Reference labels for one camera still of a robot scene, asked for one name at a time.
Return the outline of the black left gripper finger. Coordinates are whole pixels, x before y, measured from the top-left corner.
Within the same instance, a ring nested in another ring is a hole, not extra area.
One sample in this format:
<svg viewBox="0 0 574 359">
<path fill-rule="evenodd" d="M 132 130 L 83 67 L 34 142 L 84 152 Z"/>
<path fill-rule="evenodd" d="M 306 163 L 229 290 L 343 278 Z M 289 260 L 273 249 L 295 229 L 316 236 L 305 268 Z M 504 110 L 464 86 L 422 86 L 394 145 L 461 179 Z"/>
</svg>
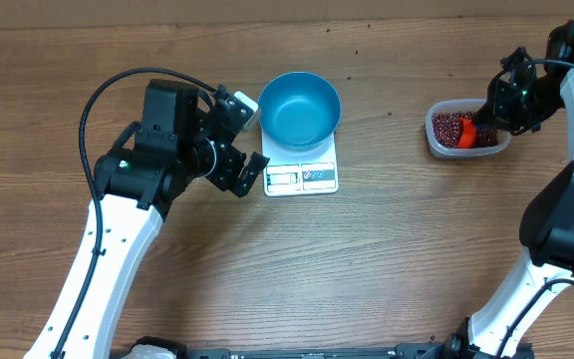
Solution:
<svg viewBox="0 0 574 359">
<path fill-rule="evenodd" d="M 222 123 L 230 131 L 240 133 L 244 124 L 240 113 L 242 103 L 234 98 L 234 93 L 219 85 L 213 93 L 213 99 L 215 100 L 214 110 L 223 117 Z"/>
<path fill-rule="evenodd" d="M 253 153 L 248 164 L 242 169 L 231 191 L 237 197 L 248 195 L 260 173 L 267 167 L 270 159 Z"/>
</svg>

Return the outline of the clear plastic bean container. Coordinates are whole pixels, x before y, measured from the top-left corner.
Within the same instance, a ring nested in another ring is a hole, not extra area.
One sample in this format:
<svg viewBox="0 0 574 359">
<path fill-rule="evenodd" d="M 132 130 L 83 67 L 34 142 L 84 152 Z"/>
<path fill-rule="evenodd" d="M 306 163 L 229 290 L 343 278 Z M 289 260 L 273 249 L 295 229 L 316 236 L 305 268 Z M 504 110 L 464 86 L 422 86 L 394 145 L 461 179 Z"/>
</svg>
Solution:
<svg viewBox="0 0 574 359">
<path fill-rule="evenodd" d="M 485 104 L 485 102 L 486 99 L 458 99 L 434 104 L 428 110 L 425 119 L 426 135 L 430 153 L 438 159 L 454 160 L 490 156 L 504 151 L 511 140 L 511 135 L 508 132 L 499 132 L 497 134 L 498 144 L 495 146 L 473 149 L 447 148 L 441 145 L 435 137 L 432 125 L 433 115 L 451 112 L 476 112 Z"/>
</svg>

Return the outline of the orange scoop with blue handle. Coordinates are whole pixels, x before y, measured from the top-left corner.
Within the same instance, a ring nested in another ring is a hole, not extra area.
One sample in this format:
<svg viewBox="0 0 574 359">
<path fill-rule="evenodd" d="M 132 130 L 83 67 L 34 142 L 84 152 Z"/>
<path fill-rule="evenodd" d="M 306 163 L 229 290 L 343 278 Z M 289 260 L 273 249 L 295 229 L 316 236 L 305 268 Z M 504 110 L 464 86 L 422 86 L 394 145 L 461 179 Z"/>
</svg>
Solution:
<svg viewBox="0 0 574 359">
<path fill-rule="evenodd" d="M 477 137 L 477 128 L 470 119 L 460 118 L 459 122 L 462 125 L 462 131 L 456 147 L 458 149 L 472 149 Z"/>
</svg>

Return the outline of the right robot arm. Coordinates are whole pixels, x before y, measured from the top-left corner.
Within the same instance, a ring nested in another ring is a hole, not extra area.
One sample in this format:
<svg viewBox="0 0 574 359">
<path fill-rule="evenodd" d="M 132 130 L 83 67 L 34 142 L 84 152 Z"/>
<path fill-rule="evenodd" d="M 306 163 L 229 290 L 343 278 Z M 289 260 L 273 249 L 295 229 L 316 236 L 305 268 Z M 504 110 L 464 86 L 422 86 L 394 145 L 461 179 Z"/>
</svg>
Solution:
<svg viewBox="0 0 574 359">
<path fill-rule="evenodd" d="M 559 293 L 574 286 L 574 20 L 550 32 L 544 58 L 534 60 L 519 47 L 500 64 L 474 123 L 518 136 L 539 131 L 564 110 L 569 162 L 526 208 L 514 267 L 463 322 L 442 357 L 532 357 L 521 337 Z"/>
</svg>

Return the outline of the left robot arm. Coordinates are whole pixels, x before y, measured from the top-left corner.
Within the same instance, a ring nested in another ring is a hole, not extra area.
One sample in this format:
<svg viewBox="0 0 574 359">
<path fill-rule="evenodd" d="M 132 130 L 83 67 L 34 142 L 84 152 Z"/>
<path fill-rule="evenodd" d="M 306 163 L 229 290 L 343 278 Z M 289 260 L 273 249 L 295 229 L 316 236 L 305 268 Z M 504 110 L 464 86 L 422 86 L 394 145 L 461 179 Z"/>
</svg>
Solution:
<svg viewBox="0 0 574 359">
<path fill-rule="evenodd" d="M 109 356 L 135 275 L 172 202 L 198 178 L 243 197 L 267 166 L 267 158 L 232 144 L 260 112 L 244 93 L 224 87 L 148 83 L 142 119 L 95 165 L 86 231 L 28 357 Z"/>
</svg>

